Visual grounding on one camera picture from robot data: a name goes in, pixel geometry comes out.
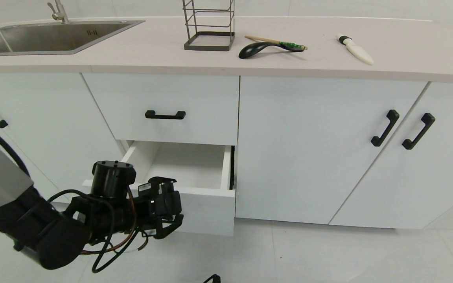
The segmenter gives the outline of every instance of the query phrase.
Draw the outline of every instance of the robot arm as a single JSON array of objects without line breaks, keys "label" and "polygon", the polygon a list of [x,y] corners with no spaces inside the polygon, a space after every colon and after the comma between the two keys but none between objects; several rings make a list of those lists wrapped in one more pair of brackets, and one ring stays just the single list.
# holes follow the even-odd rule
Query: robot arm
[{"label": "robot arm", "polygon": [[[93,267],[94,272],[99,272],[121,254],[96,269],[102,255],[115,250],[107,249],[113,233],[129,234],[126,241],[117,245],[123,246],[123,252],[139,232],[153,230],[153,238],[163,239],[182,224],[181,200],[179,192],[174,191],[174,179],[153,177],[139,186],[138,196],[133,197],[129,189],[135,181],[133,166],[99,161],[92,169],[94,181],[89,195],[66,190],[45,200],[34,188],[22,161],[15,161],[20,168],[0,151],[0,232],[14,240],[16,251],[46,269],[68,265],[80,254],[99,254]],[[56,211],[50,203],[65,193],[79,196],[65,211]],[[101,251],[83,250],[87,243],[102,242],[105,244]]]}]

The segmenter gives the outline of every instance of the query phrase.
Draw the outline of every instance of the open drawer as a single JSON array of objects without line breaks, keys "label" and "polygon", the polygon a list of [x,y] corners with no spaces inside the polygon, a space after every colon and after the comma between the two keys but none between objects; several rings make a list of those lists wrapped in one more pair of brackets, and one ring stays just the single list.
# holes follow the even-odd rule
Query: open drawer
[{"label": "open drawer", "polygon": [[[136,181],[131,185],[135,197],[137,187],[151,177],[177,180],[174,189],[180,192],[184,215],[178,231],[234,234],[231,146],[135,141],[121,161],[136,170]],[[85,180],[83,191],[89,193],[91,185],[92,180]]]}]

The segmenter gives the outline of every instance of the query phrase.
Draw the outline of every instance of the green handle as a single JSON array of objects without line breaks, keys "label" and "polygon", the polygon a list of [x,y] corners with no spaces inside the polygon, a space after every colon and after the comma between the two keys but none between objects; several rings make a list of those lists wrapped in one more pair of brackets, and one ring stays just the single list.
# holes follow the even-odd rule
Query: green handle
[{"label": "green handle", "polygon": [[283,42],[283,41],[281,41],[279,44],[283,44],[283,45],[289,46],[291,48],[300,48],[301,50],[305,49],[305,46],[298,45],[298,44],[295,44],[295,43],[292,43],[292,42]]}]

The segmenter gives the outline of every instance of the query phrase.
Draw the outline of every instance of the white brush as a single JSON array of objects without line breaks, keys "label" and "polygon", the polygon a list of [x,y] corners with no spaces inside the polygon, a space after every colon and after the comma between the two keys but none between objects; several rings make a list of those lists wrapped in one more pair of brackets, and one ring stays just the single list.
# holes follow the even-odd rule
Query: white brush
[{"label": "white brush", "polygon": [[347,47],[347,50],[349,50],[349,52],[351,52],[352,55],[356,56],[356,58],[367,63],[368,65],[374,64],[374,60],[372,59],[372,57],[368,53],[366,53],[366,51],[363,48],[357,46],[356,43],[354,43],[354,41],[352,41],[350,37],[345,36],[343,34],[337,34],[337,39],[338,41],[340,41],[340,43],[345,45]]}]

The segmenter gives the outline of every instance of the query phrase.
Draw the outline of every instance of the white cabinet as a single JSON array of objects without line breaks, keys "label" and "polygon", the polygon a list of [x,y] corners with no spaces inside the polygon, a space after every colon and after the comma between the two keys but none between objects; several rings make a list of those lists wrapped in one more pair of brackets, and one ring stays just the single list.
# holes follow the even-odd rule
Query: white cabinet
[{"label": "white cabinet", "polygon": [[84,76],[119,140],[237,144],[239,77]]},{"label": "white cabinet", "polygon": [[[11,140],[1,129],[0,129],[0,137],[5,140],[8,145],[17,153],[17,155],[22,159],[22,162],[26,165],[27,170],[29,171],[29,175],[31,175],[31,179],[34,181],[34,188],[39,191],[40,195],[45,199],[55,195],[59,192],[58,188],[52,184],[52,182],[41,172],[34,163],[27,158],[27,156],[20,150],[20,148]],[[10,160],[13,159],[8,155],[8,153],[0,146],[0,150],[4,152]],[[68,202],[68,196],[63,195],[58,197],[57,201],[60,202]]]},{"label": "white cabinet", "polygon": [[80,189],[96,161],[123,156],[81,74],[0,74],[2,119],[59,190]]},{"label": "white cabinet", "polygon": [[[184,215],[178,231],[234,234],[235,191],[232,177],[232,149],[228,145],[194,145],[189,143],[134,142],[123,162],[136,170],[131,185],[134,196],[137,187],[151,177],[176,179],[176,191],[181,195]],[[83,192],[90,192],[92,180],[86,180]]]},{"label": "white cabinet", "polygon": [[[407,150],[426,113],[435,122]],[[424,228],[452,206],[453,84],[431,83],[331,224]]]},{"label": "white cabinet", "polygon": [[425,85],[242,77],[236,217],[329,223]]}]

